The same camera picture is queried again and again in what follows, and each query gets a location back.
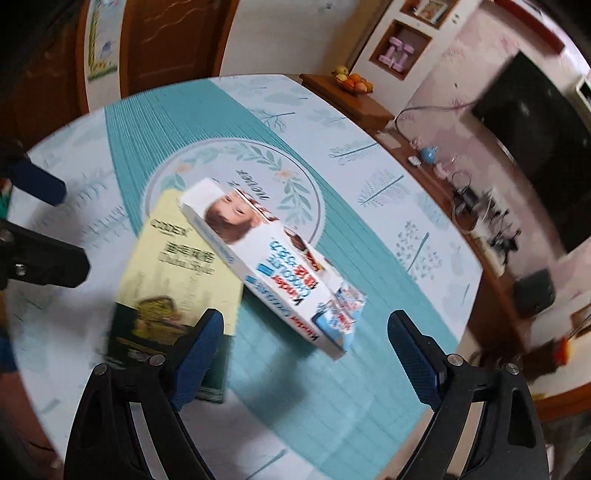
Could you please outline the green yellow Codex chocolate box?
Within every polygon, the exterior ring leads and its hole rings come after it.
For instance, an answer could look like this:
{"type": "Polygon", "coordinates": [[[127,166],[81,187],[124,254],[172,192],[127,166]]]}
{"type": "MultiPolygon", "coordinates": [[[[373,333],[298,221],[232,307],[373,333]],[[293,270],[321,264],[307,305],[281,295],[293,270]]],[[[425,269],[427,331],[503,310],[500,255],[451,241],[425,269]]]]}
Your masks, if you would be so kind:
{"type": "Polygon", "coordinates": [[[207,309],[216,309],[223,334],[197,399],[221,404],[242,282],[188,223],[180,196],[161,193],[142,227],[116,295],[106,358],[127,367],[166,354],[207,309]]]}

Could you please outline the white Kinder chocolate box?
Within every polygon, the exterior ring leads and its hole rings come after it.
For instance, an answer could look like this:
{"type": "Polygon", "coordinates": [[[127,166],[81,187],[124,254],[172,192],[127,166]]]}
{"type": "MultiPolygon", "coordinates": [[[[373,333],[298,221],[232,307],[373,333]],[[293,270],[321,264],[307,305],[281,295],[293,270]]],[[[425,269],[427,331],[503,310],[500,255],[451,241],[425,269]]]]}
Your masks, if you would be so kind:
{"type": "Polygon", "coordinates": [[[278,318],[334,360],[349,351],[366,295],[256,198],[205,178],[181,194],[179,209],[278,318]]]}

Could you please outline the brown wooden door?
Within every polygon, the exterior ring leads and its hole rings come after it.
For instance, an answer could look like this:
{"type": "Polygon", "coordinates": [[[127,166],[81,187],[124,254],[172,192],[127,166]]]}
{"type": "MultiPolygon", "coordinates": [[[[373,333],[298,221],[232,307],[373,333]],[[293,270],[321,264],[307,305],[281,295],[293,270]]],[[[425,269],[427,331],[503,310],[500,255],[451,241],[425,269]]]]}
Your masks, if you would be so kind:
{"type": "Polygon", "coordinates": [[[79,118],[87,1],[1,3],[1,136],[30,149],[79,118]]]}
{"type": "Polygon", "coordinates": [[[238,4],[128,1],[120,37],[120,95],[218,76],[238,4]]]}

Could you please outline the black speaker box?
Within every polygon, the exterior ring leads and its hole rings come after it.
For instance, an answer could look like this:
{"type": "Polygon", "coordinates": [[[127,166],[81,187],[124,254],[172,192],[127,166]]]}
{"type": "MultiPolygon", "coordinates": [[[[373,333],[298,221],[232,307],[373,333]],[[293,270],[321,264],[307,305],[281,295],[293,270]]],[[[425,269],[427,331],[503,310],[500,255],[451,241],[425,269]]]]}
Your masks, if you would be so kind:
{"type": "Polygon", "coordinates": [[[518,279],[513,285],[513,301],[522,319],[535,317],[556,300],[556,290],[549,269],[541,269],[518,279]]]}

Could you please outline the patterned tablecloth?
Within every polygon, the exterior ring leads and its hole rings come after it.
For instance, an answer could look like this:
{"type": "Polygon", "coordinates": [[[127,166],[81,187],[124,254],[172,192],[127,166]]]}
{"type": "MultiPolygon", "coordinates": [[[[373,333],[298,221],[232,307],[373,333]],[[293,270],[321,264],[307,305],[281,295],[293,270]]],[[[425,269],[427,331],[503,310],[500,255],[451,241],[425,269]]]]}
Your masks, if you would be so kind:
{"type": "Polygon", "coordinates": [[[66,449],[137,235],[182,191],[207,244],[245,281],[221,405],[183,417],[223,479],[373,479],[423,414],[387,335],[405,310],[448,351],[483,269],[393,156],[280,75],[138,94],[35,146],[65,202],[15,191],[8,217],[82,247],[75,289],[12,284],[15,353],[36,414],[66,449]]]}

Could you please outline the white power strip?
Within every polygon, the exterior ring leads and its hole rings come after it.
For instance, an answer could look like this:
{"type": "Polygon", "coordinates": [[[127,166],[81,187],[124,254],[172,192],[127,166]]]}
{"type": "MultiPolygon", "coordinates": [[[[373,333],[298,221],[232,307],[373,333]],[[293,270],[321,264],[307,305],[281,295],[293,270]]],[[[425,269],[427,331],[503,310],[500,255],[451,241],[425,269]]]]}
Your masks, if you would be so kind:
{"type": "Polygon", "coordinates": [[[476,225],[471,231],[470,236],[484,255],[494,274],[498,278],[502,277],[506,272],[506,266],[504,265],[501,254],[490,244],[486,228],[476,225]]]}

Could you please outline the giraffe height chart poster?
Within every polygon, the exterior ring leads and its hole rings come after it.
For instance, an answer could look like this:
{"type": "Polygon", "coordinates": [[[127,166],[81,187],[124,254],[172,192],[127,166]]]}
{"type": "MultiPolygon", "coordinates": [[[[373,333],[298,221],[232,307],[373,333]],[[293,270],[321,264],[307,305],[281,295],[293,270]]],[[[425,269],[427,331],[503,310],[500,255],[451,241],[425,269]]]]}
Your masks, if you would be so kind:
{"type": "Polygon", "coordinates": [[[116,73],[125,1],[96,0],[89,4],[85,37],[88,82],[116,73]]]}

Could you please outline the blue teapot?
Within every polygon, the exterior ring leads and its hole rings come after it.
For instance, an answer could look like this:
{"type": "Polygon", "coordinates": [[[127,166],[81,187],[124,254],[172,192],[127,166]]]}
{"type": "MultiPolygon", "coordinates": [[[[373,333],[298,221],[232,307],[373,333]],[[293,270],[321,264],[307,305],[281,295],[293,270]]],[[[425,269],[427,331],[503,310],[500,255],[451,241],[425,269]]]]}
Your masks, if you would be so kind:
{"type": "Polygon", "coordinates": [[[438,146],[423,147],[419,150],[420,159],[423,163],[434,165],[437,162],[438,152],[438,146]]]}

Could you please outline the black television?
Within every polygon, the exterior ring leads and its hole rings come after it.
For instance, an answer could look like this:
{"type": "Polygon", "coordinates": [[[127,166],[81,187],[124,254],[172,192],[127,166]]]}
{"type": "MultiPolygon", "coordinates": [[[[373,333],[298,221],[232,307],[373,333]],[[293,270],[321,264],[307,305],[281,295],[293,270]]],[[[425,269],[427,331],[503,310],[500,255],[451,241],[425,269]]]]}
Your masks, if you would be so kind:
{"type": "Polygon", "coordinates": [[[507,150],[553,221],[566,252],[590,237],[590,132],[523,52],[471,110],[507,150]]]}

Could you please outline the fruit bowl with oranges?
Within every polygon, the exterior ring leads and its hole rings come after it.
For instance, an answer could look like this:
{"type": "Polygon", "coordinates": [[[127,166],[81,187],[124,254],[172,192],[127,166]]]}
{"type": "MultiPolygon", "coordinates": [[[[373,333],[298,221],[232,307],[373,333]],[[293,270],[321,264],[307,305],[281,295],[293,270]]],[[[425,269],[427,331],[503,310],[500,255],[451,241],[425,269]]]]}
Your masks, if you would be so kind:
{"type": "Polygon", "coordinates": [[[370,81],[359,74],[349,72],[346,66],[335,67],[332,78],[339,88],[353,95],[368,95],[374,92],[374,86],[370,81]]]}

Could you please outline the pink dumbbells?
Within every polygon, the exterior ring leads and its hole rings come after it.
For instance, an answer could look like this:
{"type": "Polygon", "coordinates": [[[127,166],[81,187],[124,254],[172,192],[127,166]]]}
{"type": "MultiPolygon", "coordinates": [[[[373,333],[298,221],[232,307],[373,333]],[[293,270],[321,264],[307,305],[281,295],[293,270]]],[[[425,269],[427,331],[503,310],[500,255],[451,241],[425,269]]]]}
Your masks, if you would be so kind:
{"type": "Polygon", "coordinates": [[[389,47],[385,54],[379,56],[378,61],[398,73],[407,69],[408,59],[415,53],[415,48],[397,37],[389,38],[389,47]]]}

